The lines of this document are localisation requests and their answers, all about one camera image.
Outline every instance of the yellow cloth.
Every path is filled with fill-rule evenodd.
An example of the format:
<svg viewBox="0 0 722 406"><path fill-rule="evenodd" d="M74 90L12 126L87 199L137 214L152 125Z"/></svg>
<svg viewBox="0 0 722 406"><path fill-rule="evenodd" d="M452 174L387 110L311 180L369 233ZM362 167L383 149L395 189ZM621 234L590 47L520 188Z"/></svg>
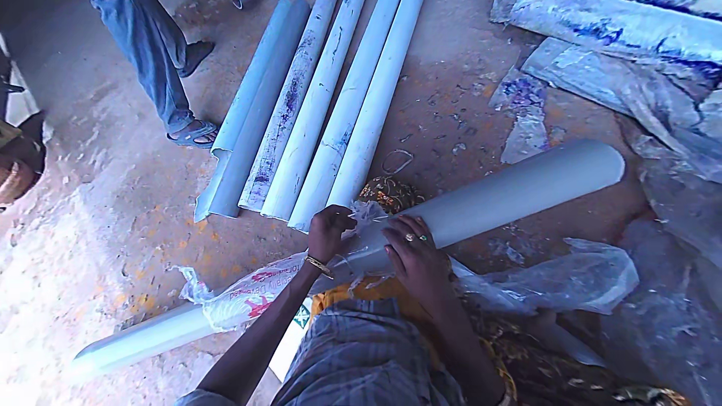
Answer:
<svg viewBox="0 0 722 406"><path fill-rule="evenodd" d="M362 301L379 301L381 299L395 298L399 305L399 311L404 320L408 320L419 329L425 346L429 350L431 365L435 369L440 369L441 360L438 351L434 348L434 328L431 321L431 315L421 306L418 300L413 298L409 291L395 277L383 281L379 286L366 288L371 283L379 281L379 277L365 277L361 283L353 289L353 297L349 294L350 283L337 286L334 289L327 290L313 296L313 305L311 306L311 320L316 314L322 312L325 308L334 303L345 301L348 299L358 299Z"/></svg>

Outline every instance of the pvc pipe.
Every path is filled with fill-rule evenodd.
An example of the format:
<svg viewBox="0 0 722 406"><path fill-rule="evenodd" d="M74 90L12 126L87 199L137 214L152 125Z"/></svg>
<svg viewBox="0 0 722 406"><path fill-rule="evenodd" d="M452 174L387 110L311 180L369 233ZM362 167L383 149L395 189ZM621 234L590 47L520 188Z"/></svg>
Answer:
<svg viewBox="0 0 722 406"><path fill-rule="evenodd" d="M83 348L67 373L85 381L214 333L199 305L186 303Z"/></svg>
<svg viewBox="0 0 722 406"><path fill-rule="evenodd" d="M366 182L423 0L401 0L326 205L349 207Z"/></svg>
<svg viewBox="0 0 722 406"><path fill-rule="evenodd" d="M246 120L243 124L226 170L218 183L218 189L210 207L212 214L230 218L238 217L240 194L248 179L253 160L261 145L266 126L271 119L276 100L278 100L281 87L283 87L286 74L291 66L291 60L293 60L293 55L299 45L298 40L303 32L303 22L308 21L309 13L310 10L306 4L302 11L294 14L295 24L284 26L284 31L288 34L283 35L282 38L287 40L280 40L274 46L271 64L266 70L264 78L258 86L256 97L248 110L248 117L252 119Z"/></svg>
<svg viewBox="0 0 722 406"><path fill-rule="evenodd" d="M317 1L261 141L238 205L260 212L316 68L336 0Z"/></svg>
<svg viewBox="0 0 722 406"><path fill-rule="evenodd" d="M341 67L349 50L351 37L361 11L363 0L343 0L334 26L323 47L321 59L313 74L306 99L303 101L298 120L291 131L288 144L271 182L261 215L288 221L296 204L308 164L321 133L323 119L329 109Z"/></svg>
<svg viewBox="0 0 722 406"><path fill-rule="evenodd" d="M625 160L613 147L591 139L566 142L401 213L423 217L436 247L443 248L611 186L624 171ZM393 269L384 249L388 241L380 232L386 226L385 219L353 237L350 254L333 269L334 280L319 279L311 293Z"/></svg>
<svg viewBox="0 0 722 406"><path fill-rule="evenodd" d="M251 64L245 71L238 91L231 103L228 113L218 131L218 137L213 143L211 154L218 158L216 169L213 172L211 181L206 189L196 200L196 209L193 220L198 222L208 217L209 214L223 214L228 217L238 216L238 209L233 209L227 204L227 196L217 196L218 186L228 167L231 152L238 140L238 135L243 128L245 119L251 109L251 104L258 94L265 73L269 69L283 70L283 64L272 64L272 59L279 56L281 50L287 50L286 44L297 45L300 33L297 34L294 28L301 29L310 13L310 7L305 0L280 0L276 5L271 19L261 42L256 48ZM293 55L293 49L287 52L289 57Z"/></svg>
<svg viewBox="0 0 722 406"><path fill-rule="evenodd" d="M376 3L291 213L291 228L307 233L313 215L326 206L398 6L399 0Z"/></svg>
<svg viewBox="0 0 722 406"><path fill-rule="evenodd" d="M582 139L527 158L403 213L423 217L436 246L442 248L611 186L624 171L624 158L614 148ZM319 278L310 294L379 269L390 275L391 264L383 248L387 241L380 233L386 223L374 223L361 236L353 237L342 255L346 260L334 266L335 279ZM212 333L202 307L189 303L88 345L71 362L70 369L78 377L107 373Z"/></svg>

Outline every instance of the finger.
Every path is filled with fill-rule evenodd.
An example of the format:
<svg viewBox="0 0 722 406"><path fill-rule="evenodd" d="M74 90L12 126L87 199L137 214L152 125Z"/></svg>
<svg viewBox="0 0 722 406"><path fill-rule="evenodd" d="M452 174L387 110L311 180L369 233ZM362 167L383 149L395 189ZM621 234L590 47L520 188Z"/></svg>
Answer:
<svg viewBox="0 0 722 406"><path fill-rule="evenodd" d="M386 237L386 240L388 240L402 259L414 255L413 249L401 234L401 231L395 228L384 228L381 230L381 234Z"/></svg>
<svg viewBox="0 0 722 406"><path fill-rule="evenodd" d="M357 221L344 215L337 215L334 221L334 226L341 230L352 230L356 228Z"/></svg>
<svg viewBox="0 0 722 406"><path fill-rule="evenodd" d="M393 249L393 246L385 246L384 248L388 254L388 259L391 261L393 268L396 270L396 275L406 277L406 267L404 266L404 262L401 260L399 253Z"/></svg>
<svg viewBox="0 0 722 406"><path fill-rule="evenodd" d="M390 219L390 220L388 221L388 224L391 225L391 226L393 226L395 229L401 231L401 232L404 234L404 240L405 240L406 243L409 244L410 246L412 246L412 247L414 247L414 248L416 248L416 249L428 248L428 244L426 244L426 242L421 241L421 240L419 239L420 234L419 234L419 233L416 233L416 232L414 231L414 229L411 228L411 227L409 227L409 225L408 225L405 221L403 221L402 219L400 219L400 218L392 218L392 219ZM414 238L413 238L411 241L409 241L409 240L406 239L406 236L409 235L409 234L412 235L412 236L414 236Z"/></svg>
<svg viewBox="0 0 722 406"><path fill-rule="evenodd" d="M393 227L393 228L401 231L404 235L406 235L406 234L416 235L416 233L414 232L414 230L413 230L411 227L409 227L409 225L407 225L406 223L404 223L403 221L401 221L401 220L398 219L398 218L388 219L388 224L389 224L391 227Z"/></svg>
<svg viewBox="0 0 722 406"><path fill-rule="evenodd" d="M350 208L339 206L337 204L332 204L331 206L323 209L323 211L326 210L334 214L342 215L344 217L349 217L353 213Z"/></svg>
<svg viewBox="0 0 722 406"><path fill-rule="evenodd" d="M408 225L417 236L426 236L426 229L422 225L420 225L415 218L407 215L399 215L399 221L402 221L405 225Z"/></svg>
<svg viewBox="0 0 722 406"><path fill-rule="evenodd" d="M431 245L433 245L434 247L436 247L436 243L434 242L434 235L431 233L431 230L429 229L429 226L426 224L424 219L421 217L415 217L414 219L423 229L424 236L427 236L427 238L429 238L428 242L431 243Z"/></svg>

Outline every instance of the dirty floor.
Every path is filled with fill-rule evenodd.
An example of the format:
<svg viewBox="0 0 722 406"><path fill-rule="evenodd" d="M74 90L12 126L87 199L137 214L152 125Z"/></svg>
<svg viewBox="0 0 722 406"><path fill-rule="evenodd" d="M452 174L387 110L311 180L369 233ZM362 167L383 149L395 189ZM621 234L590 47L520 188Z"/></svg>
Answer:
<svg viewBox="0 0 722 406"><path fill-rule="evenodd" d="M217 42L183 80L196 116L223 120L275 3L239 11L230 0L163 1L188 42ZM374 3L367 1L362 22ZM193 223L214 159L165 140L90 3L3 7L0 30L45 113L48 156L38 185L0 215L0 398L18 405L170 405L237 334L206 337L85 383L70 381L64 367L119 324L181 304L184 279L173 266L194 267L212 288L224 288L302 251L306 237L250 212ZM414 155L397 176L428 197L503 169L513 117L489 108L489 97L541 38L488 22L490 7L491 0L426 0L370 176L383 174L384 158L396 149ZM531 265L564 254L564 237L612 242L646 208L635 157L611 111L551 88L545 110L547 128L565 130L566 140L615 146L627 158L627 175L592 196L449 248L476 272L517 266L492 254L491 238L508 241Z"/></svg>

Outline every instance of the blue jeans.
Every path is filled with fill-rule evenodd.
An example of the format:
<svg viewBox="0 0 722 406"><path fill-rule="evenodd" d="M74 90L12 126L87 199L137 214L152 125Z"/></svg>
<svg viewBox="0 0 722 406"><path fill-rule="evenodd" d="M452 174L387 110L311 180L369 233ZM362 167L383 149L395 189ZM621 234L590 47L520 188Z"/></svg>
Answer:
<svg viewBox="0 0 722 406"><path fill-rule="evenodd" d="M90 0L133 64L169 133L195 118L176 69L186 65L186 37L158 0Z"/></svg>

